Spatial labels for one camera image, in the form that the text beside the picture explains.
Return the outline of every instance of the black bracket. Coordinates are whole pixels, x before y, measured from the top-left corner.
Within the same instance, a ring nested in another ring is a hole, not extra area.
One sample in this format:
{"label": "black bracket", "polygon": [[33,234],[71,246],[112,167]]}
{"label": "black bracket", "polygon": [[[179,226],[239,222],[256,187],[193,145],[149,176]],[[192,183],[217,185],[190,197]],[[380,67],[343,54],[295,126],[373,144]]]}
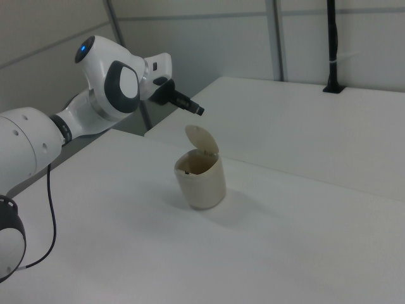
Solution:
{"label": "black bracket", "polygon": [[329,78],[328,85],[323,92],[339,94],[345,88],[337,81],[337,27],[335,0],[328,2],[328,38],[329,38]]}

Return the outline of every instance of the beige container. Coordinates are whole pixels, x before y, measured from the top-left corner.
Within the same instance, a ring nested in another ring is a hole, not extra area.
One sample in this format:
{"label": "beige container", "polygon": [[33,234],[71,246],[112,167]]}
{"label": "beige container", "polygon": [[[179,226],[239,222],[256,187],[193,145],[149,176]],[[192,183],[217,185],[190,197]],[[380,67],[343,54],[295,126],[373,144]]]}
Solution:
{"label": "beige container", "polygon": [[184,154],[176,162],[178,183],[190,206],[212,208],[227,193],[218,146],[207,130],[196,125],[186,126],[185,133],[197,149]]}

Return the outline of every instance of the black cable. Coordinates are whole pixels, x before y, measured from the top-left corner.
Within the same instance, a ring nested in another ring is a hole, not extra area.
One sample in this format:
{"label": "black cable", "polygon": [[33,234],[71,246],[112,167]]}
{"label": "black cable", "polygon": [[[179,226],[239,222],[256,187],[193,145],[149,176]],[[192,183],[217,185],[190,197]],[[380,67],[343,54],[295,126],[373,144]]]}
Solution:
{"label": "black cable", "polygon": [[51,196],[51,164],[48,165],[48,171],[47,171],[47,189],[48,189],[49,207],[51,207],[52,223],[53,223],[52,245],[49,248],[49,250],[47,251],[47,253],[45,253],[45,255],[42,258],[40,258],[38,261],[36,261],[34,263],[31,263],[31,264],[29,264],[27,266],[19,267],[17,270],[27,269],[27,268],[30,268],[32,266],[35,266],[35,265],[41,263],[51,253],[53,247],[55,246],[55,241],[56,241],[56,220],[55,220],[55,212],[53,210],[53,203],[52,203],[52,196]]}

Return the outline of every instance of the white table surface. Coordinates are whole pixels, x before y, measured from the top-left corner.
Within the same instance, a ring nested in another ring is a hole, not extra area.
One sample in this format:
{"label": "white table surface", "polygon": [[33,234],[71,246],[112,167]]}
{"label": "white table surface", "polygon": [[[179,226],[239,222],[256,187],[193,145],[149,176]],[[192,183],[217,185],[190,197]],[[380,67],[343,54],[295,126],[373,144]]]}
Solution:
{"label": "white table surface", "polygon": [[222,77],[145,137],[184,148],[188,124],[235,160],[405,201],[405,93]]}
{"label": "white table surface", "polygon": [[[186,151],[111,130],[55,168],[54,251],[0,303],[403,303],[404,203],[224,158],[228,194],[199,212]],[[45,179],[15,199],[26,264],[52,238]]]}

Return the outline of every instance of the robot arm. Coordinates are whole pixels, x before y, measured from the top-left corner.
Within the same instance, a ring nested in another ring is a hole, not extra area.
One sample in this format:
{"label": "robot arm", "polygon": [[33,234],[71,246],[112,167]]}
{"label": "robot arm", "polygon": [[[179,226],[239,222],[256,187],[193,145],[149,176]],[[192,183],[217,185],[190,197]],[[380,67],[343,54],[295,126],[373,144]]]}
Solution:
{"label": "robot arm", "polygon": [[75,62],[89,88],[62,112],[51,117],[33,108],[0,113],[0,282],[18,268],[26,248],[17,206],[4,196],[11,188],[47,167],[73,139],[98,134],[128,117],[140,100],[171,102],[203,114],[203,108],[175,90],[169,54],[142,59],[92,36],[79,47]]}

